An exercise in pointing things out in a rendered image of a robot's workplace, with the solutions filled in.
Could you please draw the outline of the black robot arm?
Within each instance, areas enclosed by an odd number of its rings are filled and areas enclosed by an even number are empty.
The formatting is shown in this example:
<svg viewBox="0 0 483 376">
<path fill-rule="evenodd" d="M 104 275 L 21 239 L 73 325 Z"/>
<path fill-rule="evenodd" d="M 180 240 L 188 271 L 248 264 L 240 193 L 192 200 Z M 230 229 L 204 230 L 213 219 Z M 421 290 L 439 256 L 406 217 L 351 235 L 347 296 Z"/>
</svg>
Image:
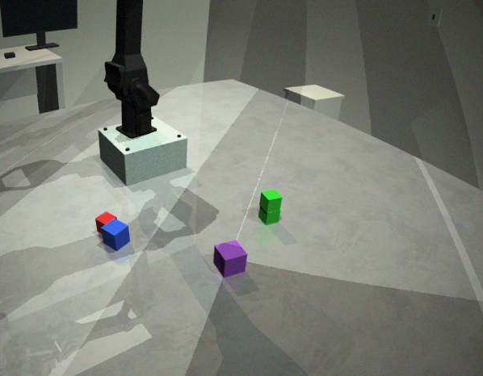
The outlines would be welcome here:
<svg viewBox="0 0 483 376">
<path fill-rule="evenodd" d="M 116 2 L 115 55 L 104 64 L 104 81 L 122 101 L 122 126 L 116 130 L 131 139 L 157 130 L 151 126 L 151 107 L 158 104 L 160 95 L 149 85 L 141 55 L 143 0 Z"/>
</svg>

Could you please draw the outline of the purple cube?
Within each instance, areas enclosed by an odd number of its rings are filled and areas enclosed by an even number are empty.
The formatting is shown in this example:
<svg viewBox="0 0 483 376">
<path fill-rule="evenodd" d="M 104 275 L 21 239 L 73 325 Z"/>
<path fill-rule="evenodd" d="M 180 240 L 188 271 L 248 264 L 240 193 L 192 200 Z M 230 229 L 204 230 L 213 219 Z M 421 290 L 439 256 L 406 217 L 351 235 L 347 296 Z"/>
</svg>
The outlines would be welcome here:
<svg viewBox="0 0 483 376">
<path fill-rule="evenodd" d="M 245 272 L 247 253 L 237 240 L 215 245 L 214 265 L 225 277 Z"/>
</svg>

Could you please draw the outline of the red block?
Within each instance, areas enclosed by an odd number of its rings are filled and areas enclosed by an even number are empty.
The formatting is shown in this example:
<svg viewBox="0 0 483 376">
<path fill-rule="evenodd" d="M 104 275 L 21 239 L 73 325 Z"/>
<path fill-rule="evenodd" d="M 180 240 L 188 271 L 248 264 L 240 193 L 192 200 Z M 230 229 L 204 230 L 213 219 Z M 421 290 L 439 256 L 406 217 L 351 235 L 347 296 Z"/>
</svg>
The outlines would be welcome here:
<svg viewBox="0 0 483 376">
<path fill-rule="evenodd" d="M 101 227 L 104 226 L 104 224 L 109 223 L 112 219 L 117 219 L 117 217 L 115 217 L 114 215 L 111 215 L 108 212 L 105 212 L 105 213 L 99 215 L 95 219 L 98 232 L 102 233 Z"/>
</svg>

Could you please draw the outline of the blue cube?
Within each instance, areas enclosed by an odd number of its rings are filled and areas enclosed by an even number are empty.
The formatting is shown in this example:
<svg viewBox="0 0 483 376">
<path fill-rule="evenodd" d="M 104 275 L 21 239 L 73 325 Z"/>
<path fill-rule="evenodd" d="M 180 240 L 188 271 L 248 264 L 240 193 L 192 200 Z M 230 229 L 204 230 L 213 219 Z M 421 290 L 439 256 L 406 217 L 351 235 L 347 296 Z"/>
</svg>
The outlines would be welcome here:
<svg viewBox="0 0 483 376">
<path fill-rule="evenodd" d="M 115 251 L 118 251 L 130 241 L 128 225 L 117 219 L 112 219 L 109 223 L 104 224 L 101 231 L 103 243 Z"/>
</svg>

